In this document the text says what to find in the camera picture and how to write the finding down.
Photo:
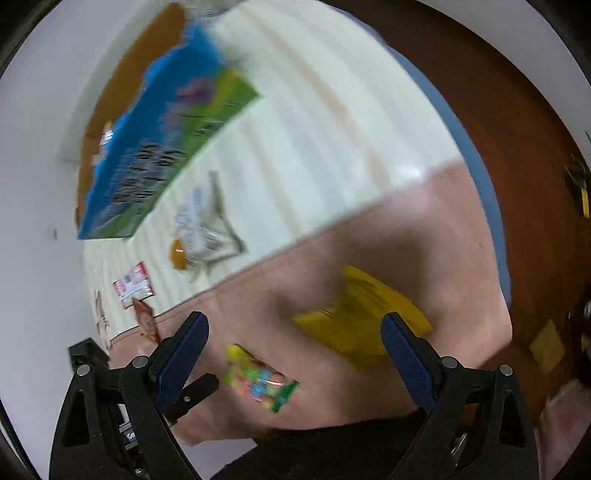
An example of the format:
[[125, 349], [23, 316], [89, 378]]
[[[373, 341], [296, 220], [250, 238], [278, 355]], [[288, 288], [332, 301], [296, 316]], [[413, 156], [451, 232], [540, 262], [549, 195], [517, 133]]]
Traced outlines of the orange round pastry packet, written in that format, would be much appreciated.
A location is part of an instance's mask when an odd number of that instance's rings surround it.
[[185, 271], [188, 268], [186, 251], [179, 238], [175, 238], [170, 245], [169, 260], [175, 270]]

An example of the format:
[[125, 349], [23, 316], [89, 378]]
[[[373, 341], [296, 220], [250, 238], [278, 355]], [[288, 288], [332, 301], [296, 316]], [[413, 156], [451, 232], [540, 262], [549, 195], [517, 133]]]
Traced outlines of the colourful candy packet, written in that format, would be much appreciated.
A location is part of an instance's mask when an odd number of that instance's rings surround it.
[[273, 413], [280, 412], [300, 385], [297, 380], [260, 361], [238, 344], [226, 347], [226, 361], [228, 368], [224, 383], [238, 395], [259, 403]]

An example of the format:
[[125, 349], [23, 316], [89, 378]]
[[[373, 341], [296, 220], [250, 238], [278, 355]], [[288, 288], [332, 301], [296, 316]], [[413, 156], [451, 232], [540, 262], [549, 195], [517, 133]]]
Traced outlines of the brown snack packet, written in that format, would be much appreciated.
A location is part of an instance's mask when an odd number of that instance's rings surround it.
[[153, 316], [152, 309], [143, 301], [133, 298], [132, 307], [140, 333], [151, 343], [158, 345], [161, 337]]

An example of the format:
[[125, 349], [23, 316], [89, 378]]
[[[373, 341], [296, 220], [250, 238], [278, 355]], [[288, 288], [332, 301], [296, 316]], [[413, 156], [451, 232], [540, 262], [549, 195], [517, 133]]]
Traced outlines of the yellow snack packet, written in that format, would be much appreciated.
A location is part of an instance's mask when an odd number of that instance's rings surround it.
[[295, 315], [294, 323], [356, 370], [367, 370], [387, 355], [381, 325], [391, 312], [399, 314], [419, 337], [433, 330], [424, 313], [405, 295], [346, 265], [342, 268], [342, 289], [335, 301], [320, 310]]

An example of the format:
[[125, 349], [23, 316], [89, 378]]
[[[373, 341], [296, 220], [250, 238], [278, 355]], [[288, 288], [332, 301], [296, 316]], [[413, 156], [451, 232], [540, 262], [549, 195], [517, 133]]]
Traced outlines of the grey white snack packet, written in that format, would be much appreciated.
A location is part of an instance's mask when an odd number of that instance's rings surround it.
[[208, 172], [174, 217], [174, 238], [186, 251], [188, 268], [198, 272], [216, 262], [245, 251], [245, 243], [233, 229], [224, 207], [221, 182], [216, 171]]

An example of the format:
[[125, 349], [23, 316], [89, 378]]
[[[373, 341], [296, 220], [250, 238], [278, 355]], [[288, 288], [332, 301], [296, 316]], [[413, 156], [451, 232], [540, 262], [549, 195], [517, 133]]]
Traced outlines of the blue milk cardboard box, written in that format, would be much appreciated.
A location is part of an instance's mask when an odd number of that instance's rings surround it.
[[128, 238], [195, 153], [259, 96], [224, 65], [178, 2], [131, 42], [82, 139], [75, 224], [81, 240]]

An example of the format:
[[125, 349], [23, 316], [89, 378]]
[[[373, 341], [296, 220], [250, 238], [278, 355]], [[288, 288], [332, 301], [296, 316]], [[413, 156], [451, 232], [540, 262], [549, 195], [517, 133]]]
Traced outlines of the red white spicy strip packet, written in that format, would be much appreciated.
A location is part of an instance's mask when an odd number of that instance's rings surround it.
[[137, 263], [130, 271], [112, 282], [113, 289], [122, 307], [128, 309], [133, 301], [143, 301], [154, 295], [154, 289], [147, 268]]

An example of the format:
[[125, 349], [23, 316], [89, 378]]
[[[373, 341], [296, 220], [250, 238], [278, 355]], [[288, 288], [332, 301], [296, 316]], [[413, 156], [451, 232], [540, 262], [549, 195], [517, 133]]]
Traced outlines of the striped cream bed blanket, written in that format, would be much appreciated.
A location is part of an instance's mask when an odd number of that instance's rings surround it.
[[[211, 33], [259, 97], [190, 159], [131, 238], [85, 243], [87, 284], [101, 298], [115, 366], [148, 348], [112, 286], [143, 262], [164, 335], [191, 311], [211, 322], [195, 373], [222, 375], [226, 347], [238, 344], [300, 385], [276, 414], [222, 386], [179, 420], [178, 439], [248, 438], [412, 408], [388, 359], [356, 370], [294, 323], [335, 301], [346, 265], [409, 298], [442, 355], [479, 367], [508, 345], [494, 189], [424, 75], [318, 1], [247, 1]], [[175, 270], [174, 217], [211, 171], [245, 251]]]

